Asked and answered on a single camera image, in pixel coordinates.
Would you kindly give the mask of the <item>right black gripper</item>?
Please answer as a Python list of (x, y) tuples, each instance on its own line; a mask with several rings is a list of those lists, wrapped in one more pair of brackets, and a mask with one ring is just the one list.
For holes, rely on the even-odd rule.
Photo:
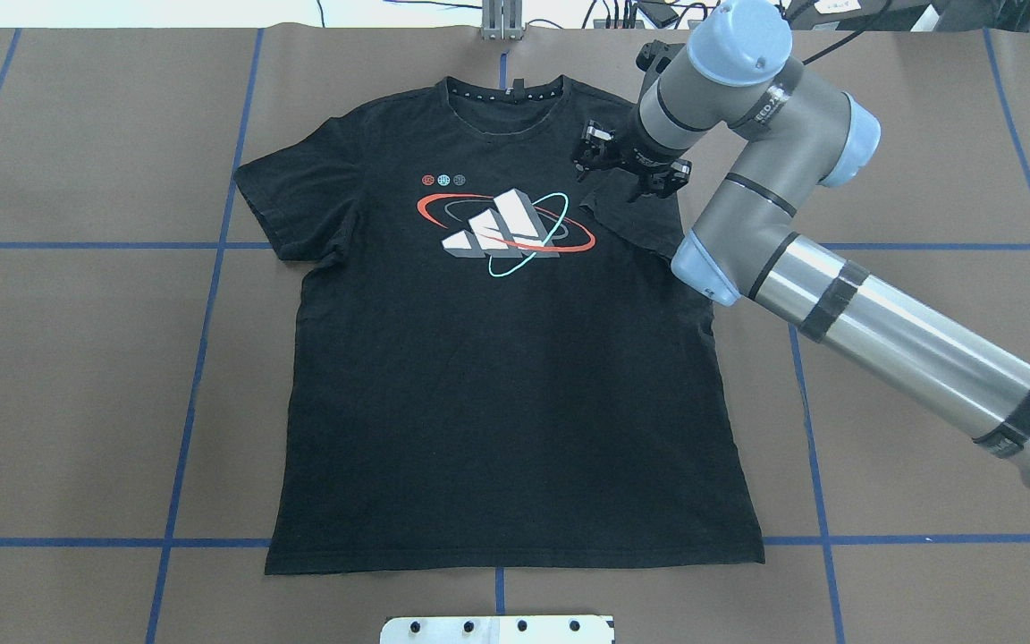
[(638, 178), (627, 199), (636, 203), (643, 197), (667, 199), (687, 187), (692, 163), (683, 152), (655, 142), (642, 128), (621, 126), (609, 131), (598, 122), (587, 122), (573, 148), (572, 163), (579, 176), (588, 176), (614, 167), (617, 155), (622, 170)]

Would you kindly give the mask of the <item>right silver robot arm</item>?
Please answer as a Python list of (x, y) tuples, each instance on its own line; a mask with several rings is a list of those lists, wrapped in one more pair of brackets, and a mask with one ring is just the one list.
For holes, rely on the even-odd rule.
[(749, 137), (684, 274), (789, 323), (831, 534), (1030, 531), (1030, 34), (834, 39), (726, 1), (643, 97)]

